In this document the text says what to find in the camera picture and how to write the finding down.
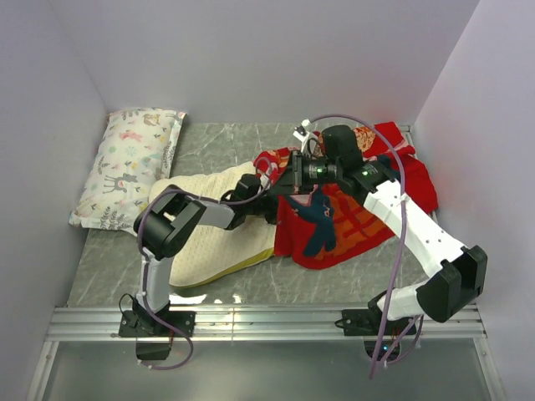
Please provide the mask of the red cartoon pillowcase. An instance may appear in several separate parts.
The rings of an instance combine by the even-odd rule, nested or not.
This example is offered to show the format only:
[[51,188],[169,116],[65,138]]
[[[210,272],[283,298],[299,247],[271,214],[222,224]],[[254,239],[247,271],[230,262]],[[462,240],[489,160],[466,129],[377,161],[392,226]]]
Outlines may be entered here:
[[[405,191],[425,212],[438,198],[415,148],[393,122],[374,126],[394,147],[405,169]],[[323,270],[369,251],[394,233],[336,185],[322,185],[309,195],[278,197],[273,255],[289,256],[312,270]]]

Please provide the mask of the cream yellow-edged pillow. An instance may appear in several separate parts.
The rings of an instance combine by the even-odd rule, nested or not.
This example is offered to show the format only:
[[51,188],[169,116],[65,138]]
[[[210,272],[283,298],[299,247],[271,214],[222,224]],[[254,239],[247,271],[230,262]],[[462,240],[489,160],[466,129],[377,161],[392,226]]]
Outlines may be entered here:
[[[197,195],[219,198],[234,188],[244,174],[256,171],[248,161],[210,175],[179,175],[158,180],[150,189],[152,201],[168,185]],[[276,226],[261,216],[249,216],[238,228],[225,231],[198,226],[174,257],[169,283],[173,287],[196,287],[267,260],[274,254]]]

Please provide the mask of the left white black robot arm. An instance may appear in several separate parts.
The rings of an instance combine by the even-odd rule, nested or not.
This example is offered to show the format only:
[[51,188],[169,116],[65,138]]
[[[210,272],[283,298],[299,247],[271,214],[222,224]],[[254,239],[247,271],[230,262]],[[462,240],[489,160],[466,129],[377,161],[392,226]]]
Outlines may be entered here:
[[142,330],[158,336],[172,328],[167,315],[172,258],[183,249],[193,231],[198,226],[231,231],[255,215],[272,220],[275,209],[266,205],[271,185],[267,177],[245,174],[234,189],[218,200],[169,185],[138,215],[134,230],[142,268],[132,309]]

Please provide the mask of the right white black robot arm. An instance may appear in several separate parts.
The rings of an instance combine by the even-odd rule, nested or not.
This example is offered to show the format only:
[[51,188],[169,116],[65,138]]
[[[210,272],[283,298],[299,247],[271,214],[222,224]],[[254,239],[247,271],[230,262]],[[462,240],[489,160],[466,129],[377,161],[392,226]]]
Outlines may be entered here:
[[268,153],[278,197],[276,255],[322,270],[397,237],[425,280],[386,289],[369,303],[369,326],[380,334],[405,317],[446,322],[481,295],[487,254],[431,218],[434,187],[394,124],[313,133],[299,126],[294,134],[299,148]]

